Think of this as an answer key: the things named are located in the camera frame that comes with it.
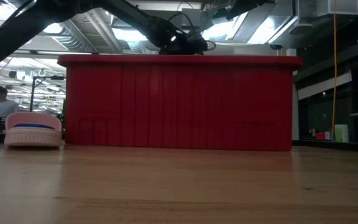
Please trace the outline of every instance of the wooden table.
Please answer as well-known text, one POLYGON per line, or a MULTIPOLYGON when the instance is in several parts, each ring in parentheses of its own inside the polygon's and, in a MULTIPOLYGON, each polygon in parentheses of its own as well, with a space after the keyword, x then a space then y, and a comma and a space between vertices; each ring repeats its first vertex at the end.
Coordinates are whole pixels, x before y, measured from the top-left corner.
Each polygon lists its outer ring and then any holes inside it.
POLYGON ((0 223, 358 223, 358 152, 0 146, 0 223))

